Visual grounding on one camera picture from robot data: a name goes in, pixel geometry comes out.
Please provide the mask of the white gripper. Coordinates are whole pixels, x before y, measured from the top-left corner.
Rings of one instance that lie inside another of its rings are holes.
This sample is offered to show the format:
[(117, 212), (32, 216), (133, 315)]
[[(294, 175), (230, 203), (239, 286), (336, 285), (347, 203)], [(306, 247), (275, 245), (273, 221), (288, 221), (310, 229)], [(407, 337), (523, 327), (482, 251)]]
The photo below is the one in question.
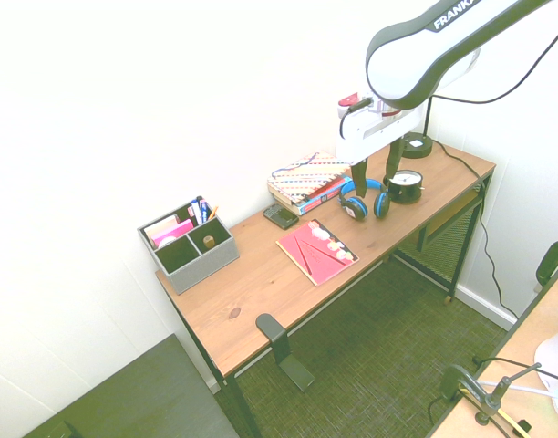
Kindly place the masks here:
[(405, 109), (383, 117), (367, 108), (346, 115), (340, 120), (341, 130), (336, 133), (336, 157), (351, 166), (356, 196), (367, 193), (367, 158), (389, 144), (384, 183), (389, 183), (398, 171), (405, 150), (406, 133), (416, 128), (425, 114), (424, 107)]

